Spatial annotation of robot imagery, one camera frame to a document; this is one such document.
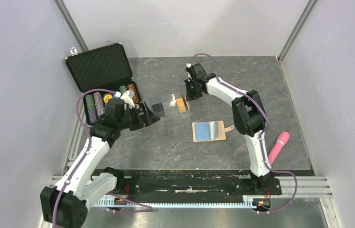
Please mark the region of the gold credit card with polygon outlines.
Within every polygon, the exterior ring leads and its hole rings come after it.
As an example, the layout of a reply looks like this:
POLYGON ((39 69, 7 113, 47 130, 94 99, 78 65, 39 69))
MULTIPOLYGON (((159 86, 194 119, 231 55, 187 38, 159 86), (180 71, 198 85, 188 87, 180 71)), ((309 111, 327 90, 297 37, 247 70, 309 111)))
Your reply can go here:
POLYGON ((176 99, 176 105, 180 113, 185 113, 189 111, 189 106, 185 98, 180 97, 176 99))

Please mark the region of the beige leather card holder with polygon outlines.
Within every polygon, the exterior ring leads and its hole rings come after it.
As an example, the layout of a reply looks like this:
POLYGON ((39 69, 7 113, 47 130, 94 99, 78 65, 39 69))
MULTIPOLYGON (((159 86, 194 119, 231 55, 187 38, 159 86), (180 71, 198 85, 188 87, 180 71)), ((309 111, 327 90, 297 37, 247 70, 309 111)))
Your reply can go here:
POLYGON ((211 142, 226 140, 226 133, 234 130, 234 126, 225 127, 223 121, 193 122, 193 142, 211 142))

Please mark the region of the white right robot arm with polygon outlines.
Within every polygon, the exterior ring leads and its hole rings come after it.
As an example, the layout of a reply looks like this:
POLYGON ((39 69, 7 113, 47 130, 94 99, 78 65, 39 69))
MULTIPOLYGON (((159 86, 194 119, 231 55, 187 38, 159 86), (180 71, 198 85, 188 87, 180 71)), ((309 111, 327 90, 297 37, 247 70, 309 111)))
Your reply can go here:
POLYGON ((232 108, 234 127, 244 136, 251 160, 250 187, 257 194, 264 193, 274 176, 267 159, 265 145, 266 113, 257 91, 238 89, 214 73, 206 73, 200 63, 186 64, 187 98, 195 100, 204 94, 216 96, 232 108))

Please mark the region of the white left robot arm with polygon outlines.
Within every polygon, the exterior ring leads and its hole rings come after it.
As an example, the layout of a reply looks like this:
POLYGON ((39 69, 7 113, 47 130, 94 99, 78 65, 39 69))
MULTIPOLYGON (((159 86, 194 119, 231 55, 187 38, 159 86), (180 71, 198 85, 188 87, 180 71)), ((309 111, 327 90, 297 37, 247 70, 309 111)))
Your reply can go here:
POLYGON ((70 169, 53 187, 41 191, 44 221, 54 228, 80 228, 100 198, 109 192, 121 193, 126 185, 123 171, 107 167, 97 179, 91 176, 123 130, 139 130, 159 120, 144 101, 129 104, 116 98, 106 103, 105 113, 88 128, 89 137, 70 169))

